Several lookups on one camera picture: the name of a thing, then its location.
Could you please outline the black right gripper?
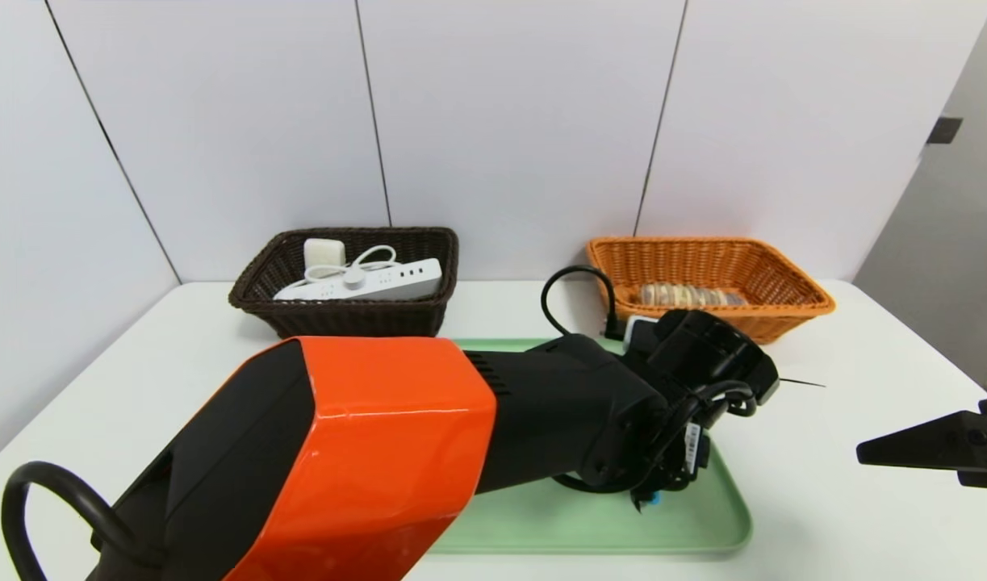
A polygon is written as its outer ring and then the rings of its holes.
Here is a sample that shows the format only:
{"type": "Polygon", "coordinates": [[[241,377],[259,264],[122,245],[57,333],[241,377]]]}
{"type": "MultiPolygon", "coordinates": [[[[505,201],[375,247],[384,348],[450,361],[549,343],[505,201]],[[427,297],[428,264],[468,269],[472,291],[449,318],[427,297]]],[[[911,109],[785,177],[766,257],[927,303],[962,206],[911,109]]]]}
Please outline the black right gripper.
{"type": "Polygon", "coordinates": [[[855,452],[865,466],[954,470],[962,486],[987,489],[987,399],[979,412],[948,413],[862,442],[855,452]]]}

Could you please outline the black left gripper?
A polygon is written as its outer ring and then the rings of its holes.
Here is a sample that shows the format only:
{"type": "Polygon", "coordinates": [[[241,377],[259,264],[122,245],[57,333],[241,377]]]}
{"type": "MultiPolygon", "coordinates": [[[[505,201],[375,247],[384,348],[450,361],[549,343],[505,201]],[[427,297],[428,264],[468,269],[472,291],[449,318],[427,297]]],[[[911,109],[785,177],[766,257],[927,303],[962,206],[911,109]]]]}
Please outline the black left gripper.
{"type": "Polygon", "coordinates": [[[688,422],[664,452],[659,464],[659,489],[634,488],[629,498],[638,512],[649,505],[658,505],[662,491],[681,491],[696,481],[697,475],[709,463],[710,437],[702,426],[688,422]]]}

